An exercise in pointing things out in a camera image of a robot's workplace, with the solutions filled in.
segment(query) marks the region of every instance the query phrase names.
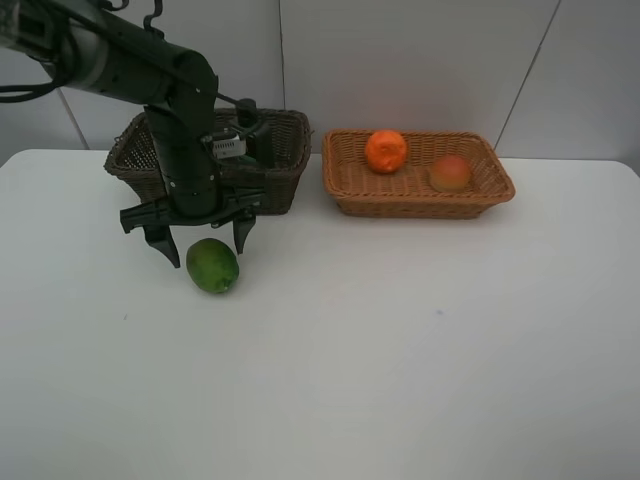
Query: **basket rim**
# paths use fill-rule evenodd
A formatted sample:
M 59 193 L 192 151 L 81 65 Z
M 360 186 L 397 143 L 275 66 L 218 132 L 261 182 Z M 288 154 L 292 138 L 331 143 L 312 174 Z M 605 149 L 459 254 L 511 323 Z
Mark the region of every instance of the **basket rim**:
M 337 135 L 353 135 L 353 134 L 373 134 L 376 129 L 348 129 L 348 128 L 336 128 L 329 130 L 322 140 L 322 177 L 324 187 L 336 200 L 348 199 L 352 202 L 358 203 L 406 203 L 408 201 L 414 204 L 429 204 L 434 203 L 446 203 L 455 205 L 497 205 L 499 203 L 505 203 L 511 200 L 515 194 L 515 186 L 511 177 L 504 169 L 502 162 L 496 155 L 494 149 L 489 143 L 477 133 L 467 131 L 424 131 L 424 130 L 397 130 L 402 135 L 406 136 L 429 136 L 429 137 L 466 137 L 479 141 L 482 147 L 489 154 L 490 161 L 498 168 L 498 173 L 501 179 L 506 184 L 507 188 L 501 193 L 483 194 L 483 193 L 444 193 L 444 192 L 428 192 L 422 195 L 416 194 L 397 194 L 397 193 L 353 193 L 348 190 L 339 188 L 333 182 L 333 169 L 334 162 L 333 156 L 330 154 L 330 145 L 333 138 Z
M 220 113 L 232 113 L 235 112 L 234 108 L 217 108 L 217 112 Z M 272 109 L 272 108 L 260 108 L 260 113 L 272 114 L 272 115 L 281 115 L 287 116 L 291 118 L 295 118 L 298 120 L 302 126 L 302 141 L 304 145 L 302 145 L 302 155 L 300 158 L 296 159 L 296 162 L 287 167 L 287 168 L 262 168 L 262 167 L 253 167 L 248 165 L 241 165 L 238 167 L 238 170 L 242 170 L 247 173 L 262 173 L 268 175 L 269 177 L 291 177 L 301 175 L 305 170 L 307 163 L 309 161 L 309 157 L 311 156 L 311 126 L 309 125 L 308 117 L 297 110 L 284 110 L 284 109 Z M 158 170 L 156 168 L 125 168 L 116 164 L 116 159 L 120 157 L 121 152 L 126 148 L 129 144 L 129 141 L 132 138 L 133 132 L 136 128 L 139 127 L 141 123 L 146 122 L 146 115 L 144 112 L 136 115 L 125 131 L 119 137 L 116 137 L 116 142 L 114 146 L 109 151 L 107 155 L 107 160 L 105 162 L 105 169 L 111 173 L 112 175 L 126 175 L 128 179 L 134 180 L 136 178 L 146 179 L 149 177 L 150 173 L 156 175 Z

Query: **white wall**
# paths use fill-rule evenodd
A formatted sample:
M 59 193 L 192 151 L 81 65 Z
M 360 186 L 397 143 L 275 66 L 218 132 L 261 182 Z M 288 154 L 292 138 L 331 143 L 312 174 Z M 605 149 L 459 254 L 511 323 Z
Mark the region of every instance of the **white wall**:
M 0 85 L 50 81 L 40 64 L 0 49 Z M 30 148 L 84 148 L 57 93 L 26 103 L 0 104 L 0 166 Z
M 287 108 L 495 142 L 557 0 L 282 0 Z
M 132 1 L 122 12 L 142 25 L 153 1 Z M 202 53 L 220 77 L 220 92 L 234 98 L 252 97 L 259 106 L 282 108 L 282 60 L 278 0 L 164 2 L 154 25 L 171 43 Z M 64 89 L 69 105 L 92 149 L 109 149 L 139 105 Z
M 563 0 L 498 145 L 640 171 L 640 2 Z

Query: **white table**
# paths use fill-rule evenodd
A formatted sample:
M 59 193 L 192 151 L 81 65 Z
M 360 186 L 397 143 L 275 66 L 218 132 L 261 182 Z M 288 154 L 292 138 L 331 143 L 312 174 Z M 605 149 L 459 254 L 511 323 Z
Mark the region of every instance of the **white table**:
M 313 158 L 211 297 L 124 235 L 104 158 L 0 169 L 0 478 L 640 477 L 627 167 L 505 160 L 518 193 L 478 220 L 373 220 Z

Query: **wicker basket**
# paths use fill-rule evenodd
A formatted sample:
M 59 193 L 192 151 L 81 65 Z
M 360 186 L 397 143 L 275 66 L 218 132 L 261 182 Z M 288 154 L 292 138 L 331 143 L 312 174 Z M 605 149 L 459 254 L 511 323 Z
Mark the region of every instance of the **wicker basket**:
M 221 121 L 231 120 L 236 115 L 233 108 L 217 109 L 216 113 Z M 306 115 L 300 112 L 261 109 L 260 113 L 271 127 L 276 167 L 222 167 L 222 181 L 241 187 L 264 187 L 267 199 L 257 213 L 283 214 L 291 208 L 300 175 L 309 160 L 311 129 Z M 135 117 L 116 139 L 105 169 L 126 182 L 142 202 L 166 195 L 144 113 Z
M 348 215 L 365 217 L 475 218 L 515 195 L 511 179 L 489 144 L 473 133 L 402 132 L 405 166 L 393 175 L 372 172 L 364 148 L 374 130 L 333 130 L 324 138 L 324 186 Z M 429 166 L 447 154 L 471 162 L 472 180 L 460 193 L 431 188 Z

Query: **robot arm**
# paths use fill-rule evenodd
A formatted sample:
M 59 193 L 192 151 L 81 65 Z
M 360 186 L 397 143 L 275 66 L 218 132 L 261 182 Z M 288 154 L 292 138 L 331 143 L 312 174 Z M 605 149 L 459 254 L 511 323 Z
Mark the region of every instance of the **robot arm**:
M 123 210 L 125 232 L 142 227 L 147 243 L 179 267 L 170 225 L 233 222 L 242 253 L 264 192 L 222 186 L 216 157 L 247 153 L 273 166 L 270 131 L 255 102 L 220 95 L 206 59 L 166 42 L 151 17 L 142 29 L 106 9 L 115 10 L 104 0 L 0 0 L 0 46 L 28 54 L 52 77 L 49 84 L 0 87 L 3 94 L 20 92 L 0 96 L 0 103 L 37 98 L 64 85 L 144 105 L 167 196 Z M 239 125 L 217 128 L 217 98 L 236 105 Z

